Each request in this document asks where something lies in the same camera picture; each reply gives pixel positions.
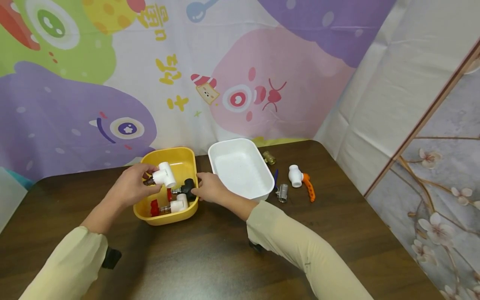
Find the dark brown tabletop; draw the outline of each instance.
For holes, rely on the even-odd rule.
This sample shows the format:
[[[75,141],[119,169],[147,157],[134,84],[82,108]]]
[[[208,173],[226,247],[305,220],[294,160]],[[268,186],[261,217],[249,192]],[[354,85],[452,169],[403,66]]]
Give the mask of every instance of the dark brown tabletop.
[[[268,202],[327,240],[378,300],[442,299],[388,227],[325,148],[314,141],[261,148],[289,183],[288,167],[308,173],[305,187],[289,188],[288,202]],[[197,156],[199,172],[211,171]],[[18,299],[61,239],[102,200],[124,168],[50,177],[26,195],[0,234],[0,298]],[[126,210],[107,235],[123,253],[114,270],[101,269],[85,299],[314,299],[304,274],[283,258],[248,245],[245,223],[201,202],[190,219],[152,227]]]

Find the cartoon eye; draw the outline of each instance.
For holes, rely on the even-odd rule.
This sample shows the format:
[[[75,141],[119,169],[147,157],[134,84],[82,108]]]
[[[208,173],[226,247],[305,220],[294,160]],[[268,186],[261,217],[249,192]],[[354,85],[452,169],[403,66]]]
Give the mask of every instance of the cartoon eye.
[[[252,101],[252,92],[244,84],[229,88],[223,94],[223,105],[226,109],[233,112],[242,112],[248,108]]]
[[[58,4],[51,0],[27,0],[25,8],[33,27],[49,44],[64,50],[78,44],[78,26]]]
[[[145,132],[145,128],[143,124],[135,119],[119,118],[110,124],[110,131],[119,139],[131,140],[141,137]]]

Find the white elbow fitting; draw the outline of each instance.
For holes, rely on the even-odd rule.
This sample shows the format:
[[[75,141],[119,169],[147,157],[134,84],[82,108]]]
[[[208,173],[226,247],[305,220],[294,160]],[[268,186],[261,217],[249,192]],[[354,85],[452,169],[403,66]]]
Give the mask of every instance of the white elbow fitting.
[[[167,189],[173,188],[177,185],[175,177],[173,177],[172,169],[168,162],[163,162],[158,165],[158,171],[152,174],[152,178],[155,181],[155,184],[165,184]]]
[[[170,211],[172,213],[177,213],[184,211],[188,208],[187,195],[178,194],[177,199],[170,202]]]
[[[292,183],[294,188],[301,187],[301,181],[303,180],[303,173],[299,170],[299,166],[291,165],[288,168],[290,171],[288,172],[288,179]]]

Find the orange valve handle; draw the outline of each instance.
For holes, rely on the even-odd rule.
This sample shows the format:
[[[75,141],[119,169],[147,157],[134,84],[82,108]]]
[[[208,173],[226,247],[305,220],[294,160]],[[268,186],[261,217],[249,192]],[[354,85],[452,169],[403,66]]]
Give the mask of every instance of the orange valve handle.
[[[307,173],[303,173],[302,182],[305,183],[305,186],[307,187],[308,195],[310,196],[310,202],[315,202],[315,191],[313,190],[313,186],[310,183],[310,176]]]

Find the yellow plastic basin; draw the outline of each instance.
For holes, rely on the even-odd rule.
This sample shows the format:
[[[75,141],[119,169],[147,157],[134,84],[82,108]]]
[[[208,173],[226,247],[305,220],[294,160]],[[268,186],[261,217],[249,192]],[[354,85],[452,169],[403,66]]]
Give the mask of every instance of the yellow plastic basin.
[[[187,178],[192,178],[195,181],[195,186],[198,186],[197,179],[197,166],[195,164],[195,154],[193,151],[186,147],[169,148],[162,150],[155,150],[145,155],[142,158],[143,163],[158,165],[161,162],[168,162],[172,168],[173,175],[177,181],[177,185],[174,188],[179,188],[183,185],[183,182]],[[170,224],[178,221],[183,221],[193,216],[198,209],[198,197],[195,201],[189,202],[189,207],[181,212],[167,214],[162,216],[151,216],[150,203],[157,199],[158,206],[162,207],[168,205],[167,189],[162,187],[160,193],[151,195],[145,199],[142,199],[139,203],[133,206],[133,212],[135,215],[153,226]]]

